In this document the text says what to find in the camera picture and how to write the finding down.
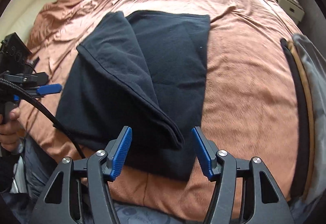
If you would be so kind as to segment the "person's left hand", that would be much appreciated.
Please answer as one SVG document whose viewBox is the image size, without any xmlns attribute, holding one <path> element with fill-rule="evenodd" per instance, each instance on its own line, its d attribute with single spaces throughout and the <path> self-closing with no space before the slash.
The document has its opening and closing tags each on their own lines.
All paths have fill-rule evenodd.
<svg viewBox="0 0 326 224">
<path fill-rule="evenodd" d="M 15 108 L 9 113 L 9 121 L 1 124 L 1 146 L 9 152 L 15 151 L 19 145 L 20 136 L 18 132 L 22 128 L 18 120 L 19 117 L 20 109 Z"/>
</svg>

